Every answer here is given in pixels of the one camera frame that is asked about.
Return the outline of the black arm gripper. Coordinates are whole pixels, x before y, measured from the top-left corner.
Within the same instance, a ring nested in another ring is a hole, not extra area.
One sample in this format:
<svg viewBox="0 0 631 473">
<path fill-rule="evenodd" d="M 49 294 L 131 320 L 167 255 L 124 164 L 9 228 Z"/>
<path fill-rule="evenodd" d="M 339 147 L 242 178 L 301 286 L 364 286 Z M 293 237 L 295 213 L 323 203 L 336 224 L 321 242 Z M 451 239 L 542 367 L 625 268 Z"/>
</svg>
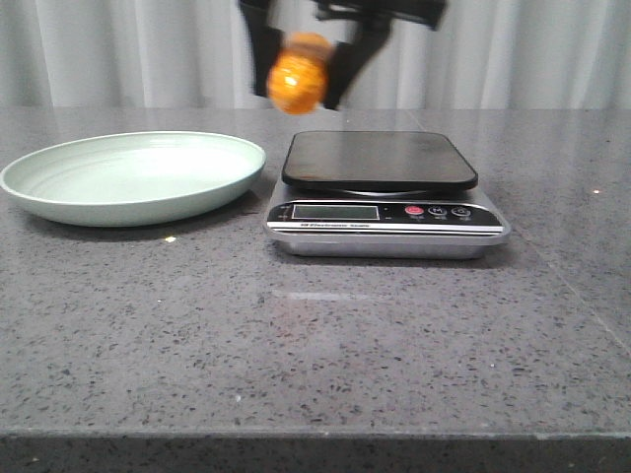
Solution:
<svg viewBox="0 0 631 473">
<path fill-rule="evenodd" d="M 280 52 L 283 33 L 269 25 L 276 2 L 241 0 L 239 8 L 249 36 L 253 64 L 253 92 L 267 96 L 267 78 Z M 315 1 L 321 21 L 359 22 L 349 42 L 337 42 L 327 62 L 328 84 L 322 105 L 337 109 L 360 72 L 386 44 L 392 20 L 401 20 L 435 31 L 448 9 L 445 0 L 339 0 Z"/>
</svg>

